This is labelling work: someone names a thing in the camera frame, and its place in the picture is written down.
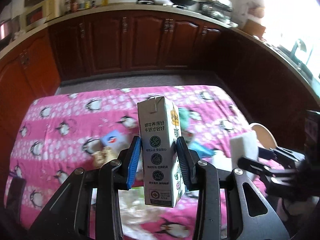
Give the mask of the white paper tissue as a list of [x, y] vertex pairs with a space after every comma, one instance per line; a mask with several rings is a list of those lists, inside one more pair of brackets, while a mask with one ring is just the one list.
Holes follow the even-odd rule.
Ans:
[[134, 187], [129, 191], [119, 191], [121, 221], [126, 225], [155, 222], [166, 209], [145, 204], [144, 188]]

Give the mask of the beige orange wrapper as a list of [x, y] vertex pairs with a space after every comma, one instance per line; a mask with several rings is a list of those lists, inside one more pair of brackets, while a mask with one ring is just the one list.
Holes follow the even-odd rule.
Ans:
[[117, 159], [118, 155], [110, 146], [105, 146], [102, 150], [94, 152], [92, 154], [93, 166], [95, 168], [101, 168], [104, 164]]

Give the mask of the wooden cutting board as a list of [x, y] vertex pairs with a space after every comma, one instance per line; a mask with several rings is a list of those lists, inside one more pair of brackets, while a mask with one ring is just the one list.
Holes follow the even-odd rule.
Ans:
[[242, 31], [251, 36], [256, 36], [261, 39], [263, 37], [263, 34], [265, 33], [265, 29], [266, 27], [261, 25], [260, 23], [248, 19], [243, 26]]

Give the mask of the white milk carton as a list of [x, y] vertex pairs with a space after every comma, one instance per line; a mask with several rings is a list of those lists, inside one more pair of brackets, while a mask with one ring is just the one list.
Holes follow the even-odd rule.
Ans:
[[185, 191], [175, 143], [178, 107], [163, 96], [137, 103], [146, 205], [175, 207]]

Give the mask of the teal snack bag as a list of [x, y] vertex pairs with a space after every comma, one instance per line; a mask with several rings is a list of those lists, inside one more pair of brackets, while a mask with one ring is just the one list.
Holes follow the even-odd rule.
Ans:
[[196, 141], [191, 142], [188, 147], [189, 149], [196, 151], [200, 158], [212, 157], [215, 155], [214, 150], [210, 150]]

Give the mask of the black dish rack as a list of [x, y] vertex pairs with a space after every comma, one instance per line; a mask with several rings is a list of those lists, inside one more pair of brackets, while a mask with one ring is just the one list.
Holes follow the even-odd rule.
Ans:
[[205, 16], [230, 24], [233, 5], [230, 0], [202, 0], [199, 1], [199, 10]]

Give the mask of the black wok pan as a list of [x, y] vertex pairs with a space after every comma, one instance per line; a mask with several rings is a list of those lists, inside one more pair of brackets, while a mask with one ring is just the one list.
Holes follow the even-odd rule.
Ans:
[[175, 5], [182, 6], [182, 7], [189, 7], [195, 5], [197, 0], [169, 0]]

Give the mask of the pink penguin table cloth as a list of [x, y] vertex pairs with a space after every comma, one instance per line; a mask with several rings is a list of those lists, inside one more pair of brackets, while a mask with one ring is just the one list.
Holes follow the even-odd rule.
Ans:
[[[197, 154], [197, 190], [185, 186], [175, 207], [155, 222], [121, 221], [119, 191], [129, 191], [127, 151], [140, 137], [137, 103], [163, 96], [189, 111], [191, 142], [215, 151]], [[92, 154], [113, 130], [129, 147], [101, 168]], [[25, 239], [287, 239], [288, 233], [245, 170], [231, 161], [229, 140], [250, 131], [233, 100], [216, 86], [113, 89], [37, 99], [29, 107], [10, 157], [7, 208], [27, 227]], [[143, 187], [142, 143], [134, 187]]]

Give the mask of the white sponge block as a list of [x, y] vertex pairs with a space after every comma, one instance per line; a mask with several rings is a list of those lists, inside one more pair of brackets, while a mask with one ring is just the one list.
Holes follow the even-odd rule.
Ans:
[[232, 137], [229, 140], [232, 169], [238, 168], [238, 160], [241, 157], [258, 160], [258, 139], [254, 130]]

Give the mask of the dark sauce bottle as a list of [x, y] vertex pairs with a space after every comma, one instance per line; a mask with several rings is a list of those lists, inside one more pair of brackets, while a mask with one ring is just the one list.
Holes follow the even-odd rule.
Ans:
[[78, 2], [77, 0], [71, 0], [71, 12], [76, 12], [78, 9]]

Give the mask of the lower wooden kitchen cabinets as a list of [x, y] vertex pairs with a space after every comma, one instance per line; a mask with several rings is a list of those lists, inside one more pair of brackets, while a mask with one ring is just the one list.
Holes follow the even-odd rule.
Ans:
[[98, 9], [57, 18], [2, 50], [1, 69], [15, 67], [30, 82], [41, 72], [48, 95], [60, 81], [111, 73], [189, 70], [215, 73], [242, 103], [249, 120], [265, 124], [289, 144], [303, 136], [307, 110], [319, 96], [306, 79], [268, 46], [200, 15]]

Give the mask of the white blue medicine box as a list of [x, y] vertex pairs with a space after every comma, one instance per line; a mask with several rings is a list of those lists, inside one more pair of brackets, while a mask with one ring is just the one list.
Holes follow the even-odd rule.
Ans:
[[118, 130], [113, 130], [101, 137], [100, 142], [103, 146], [112, 148], [115, 153], [119, 153], [129, 147], [126, 135], [120, 133]]

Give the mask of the green cloth rag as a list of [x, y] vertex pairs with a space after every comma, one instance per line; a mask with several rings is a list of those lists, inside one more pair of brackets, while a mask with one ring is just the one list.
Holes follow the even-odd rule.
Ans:
[[181, 133], [182, 136], [184, 137], [185, 141], [187, 143], [191, 142], [194, 135], [193, 133], [191, 133], [190, 131], [188, 131], [189, 128], [189, 111], [184, 108], [184, 107], [180, 107], [178, 109], [179, 115], [180, 115], [180, 127], [181, 127]]

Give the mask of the cream microwave oven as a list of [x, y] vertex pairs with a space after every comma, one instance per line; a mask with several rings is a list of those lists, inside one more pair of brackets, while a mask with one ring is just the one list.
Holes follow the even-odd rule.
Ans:
[[42, 19], [48, 18], [50, 15], [50, 2], [44, 0], [33, 7], [28, 7], [25, 11], [25, 24], [26, 26], [31, 25], [32, 23]]

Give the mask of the beige trash bin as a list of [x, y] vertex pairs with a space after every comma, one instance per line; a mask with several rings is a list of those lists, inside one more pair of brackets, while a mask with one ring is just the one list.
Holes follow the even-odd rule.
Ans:
[[253, 122], [249, 124], [250, 128], [254, 130], [257, 134], [257, 139], [260, 144], [266, 149], [275, 149], [277, 148], [277, 142], [272, 135], [272, 133], [262, 124]]

